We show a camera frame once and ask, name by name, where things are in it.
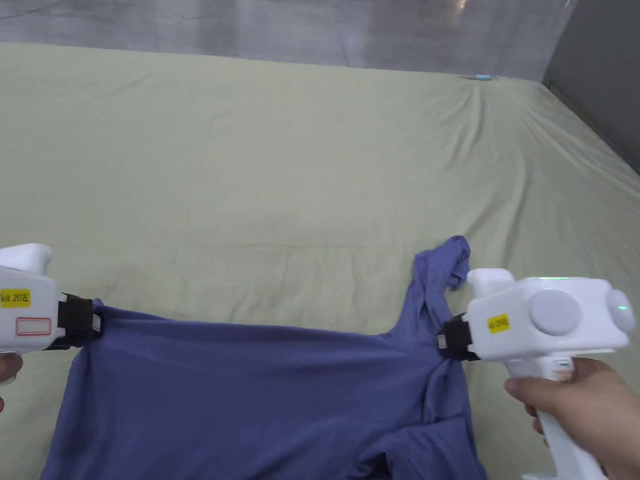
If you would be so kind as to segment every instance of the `mattress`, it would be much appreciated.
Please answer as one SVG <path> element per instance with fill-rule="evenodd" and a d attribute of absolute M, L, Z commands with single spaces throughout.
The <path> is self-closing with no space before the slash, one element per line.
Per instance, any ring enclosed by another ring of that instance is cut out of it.
<path fill-rule="evenodd" d="M 62 291 L 183 320 L 379 333 L 454 234 L 521 276 L 640 271 L 640 179 L 542 85 L 0 44 L 0 244 Z M 470 288 L 449 296 L 463 312 Z M 2 387 L 3 479 L 36 478 L 73 351 Z M 634 344 L 607 358 L 640 387 Z M 467 368 L 492 479 L 550 466 L 501 365 Z"/>

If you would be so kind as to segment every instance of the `wrinkled sheet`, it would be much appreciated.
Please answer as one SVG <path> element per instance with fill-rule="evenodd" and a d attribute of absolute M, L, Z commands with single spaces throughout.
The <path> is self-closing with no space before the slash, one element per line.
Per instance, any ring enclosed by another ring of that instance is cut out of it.
<path fill-rule="evenodd" d="M 607 278 L 640 308 L 640 179 L 540 84 L 42 45 L 0 65 L 0 244 L 51 245 L 63 291 L 380 333 L 413 256 L 461 234 L 472 268 Z M 640 387 L 636 344 L 608 360 Z M 41 471 L 74 355 L 2 387 L 3 479 Z M 504 368 L 467 373 L 490 478 L 550 466 Z"/>

